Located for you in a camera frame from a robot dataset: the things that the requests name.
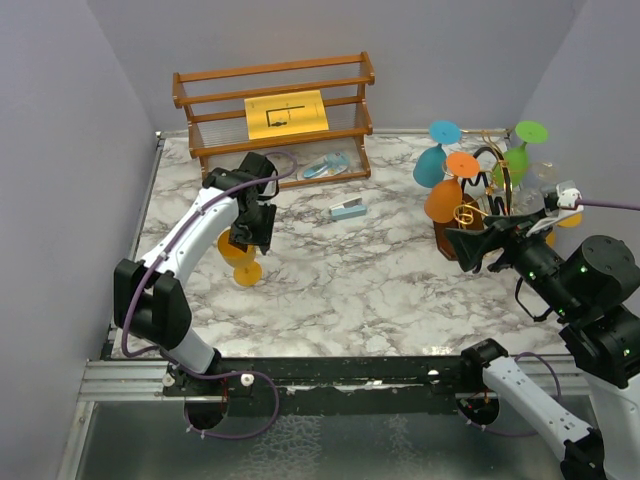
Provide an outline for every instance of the yellow folder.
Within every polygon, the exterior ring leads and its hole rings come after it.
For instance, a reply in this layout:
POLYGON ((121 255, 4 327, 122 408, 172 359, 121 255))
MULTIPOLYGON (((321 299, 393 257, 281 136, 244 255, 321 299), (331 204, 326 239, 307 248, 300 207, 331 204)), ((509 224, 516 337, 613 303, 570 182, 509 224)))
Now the yellow folder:
POLYGON ((249 139, 329 130, 320 90, 247 98, 249 139))

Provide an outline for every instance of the yellow goblet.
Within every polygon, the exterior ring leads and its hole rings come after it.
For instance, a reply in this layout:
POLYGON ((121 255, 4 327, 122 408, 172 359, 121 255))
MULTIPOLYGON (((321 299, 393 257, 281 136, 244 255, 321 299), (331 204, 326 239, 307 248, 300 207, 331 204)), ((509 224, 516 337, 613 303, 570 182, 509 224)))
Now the yellow goblet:
POLYGON ((256 247, 247 246, 247 251, 234 247, 229 243, 231 230, 225 230, 218 237, 218 251, 224 261, 233 267, 233 279, 238 285, 250 287, 258 283, 262 277, 262 267, 256 258, 256 247))

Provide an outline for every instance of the gray wall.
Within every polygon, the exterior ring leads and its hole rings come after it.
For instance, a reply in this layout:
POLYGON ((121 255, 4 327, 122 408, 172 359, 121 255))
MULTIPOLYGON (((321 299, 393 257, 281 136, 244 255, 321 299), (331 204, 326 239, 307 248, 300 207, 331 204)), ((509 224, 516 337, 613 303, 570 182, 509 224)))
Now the gray wall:
POLYGON ((88 0, 157 129, 171 75, 367 50, 374 127, 514 123, 584 0, 88 0))
MULTIPOLYGON (((640 203, 638 19, 637 0, 588 0, 522 115, 549 129, 532 158, 558 165, 585 198, 640 203)), ((560 230, 558 246, 568 254, 584 237, 608 234, 640 263, 638 225, 639 213, 590 208, 580 227, 560 230)), ((640 314, 640 295, 628 304, 640 314)))
POLYGON ((48 479, 155 138, 83 0, 3 2, 0 52, 0 478, 48 479))

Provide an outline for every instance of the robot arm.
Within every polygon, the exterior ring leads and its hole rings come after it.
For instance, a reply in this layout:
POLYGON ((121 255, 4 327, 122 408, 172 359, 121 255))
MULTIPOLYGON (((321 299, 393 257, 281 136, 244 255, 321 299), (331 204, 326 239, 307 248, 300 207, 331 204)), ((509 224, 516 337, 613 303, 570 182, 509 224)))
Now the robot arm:
POLYGON ((640 472, 640 319, 622 302, 640 286, 640 268, 623 242, 607 236, 589 237, 566 261, 546 244, 549 226, 563 211, 576 212, 579 198, 577 190, 558 188, 545 195, 545 210, 487 217, 481 232, 449 229, 446 235, 465 271, 479 270, 486 253, 502 248, 489 270, 514 268, 558 314, 565 325, 560 336, 591 388, 599 430, 567 414, 506 352, 483 356, 479 344, 471 358, 484 384, 536 428, 562 460, 565 478, 631 480, 640 472), (606 477, 598 468, 603 447, 606 477))
POLYGON ((183 286, 205 251, 228 227, 231 242, 238 248, 257 245, 263 253, 268 251, 276 207, 265 200, 277 194, 280 176, 273 177, 275 172, 273 164, 256 153, 249 153, 236 170, 213 170, 171 232, 139 262, 123 259, 116 267, 116 325, 124 330, 130 314, 128 327, 135 336, 154 343, 196 373, 212 373, 220 354, 191 328, 183 286), (136 289, 145 277, 147 291, 135 301, 136 289))

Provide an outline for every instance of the marble table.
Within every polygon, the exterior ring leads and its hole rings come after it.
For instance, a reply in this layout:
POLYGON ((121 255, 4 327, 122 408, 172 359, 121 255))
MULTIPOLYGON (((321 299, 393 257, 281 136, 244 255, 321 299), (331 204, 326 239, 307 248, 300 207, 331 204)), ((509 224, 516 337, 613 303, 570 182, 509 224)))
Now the marble table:
MULTIPOLYGON (((473 152, 481 144, 466 137, 446 149, 473 152)), ((428 190, 411 175, 432 145, 428 137, 372 136, 366 143, 370 179, 282 190, 274 202, 271 251, 258 257, 264 275, 256 286, 236 285, 215 246, 191 275, 185 290, 197 332, 226 356, 446 355, 486 337, 514 354, 565 353, 556 322, 534 324, 516 304, 513 272, 463 273, 437 251, 423 210, 428 190), (331 221, 328 207, 356 195, 367 215, 331 221)), ((328 151, 357 159, 350 140, 288 150, 303 165, 328 151)), ((233 168, 242 158, 217 164, 233 168)), ((272 158, 286 169, 286 158, 272 158)), ((138 256, 159 243, 199 187, 187 139, 168 138, 138 256)), ((521 297, 534 314, 546 308, 529 290, 521 297)), ((131 348, 143 344, 130 342, 131 348)))

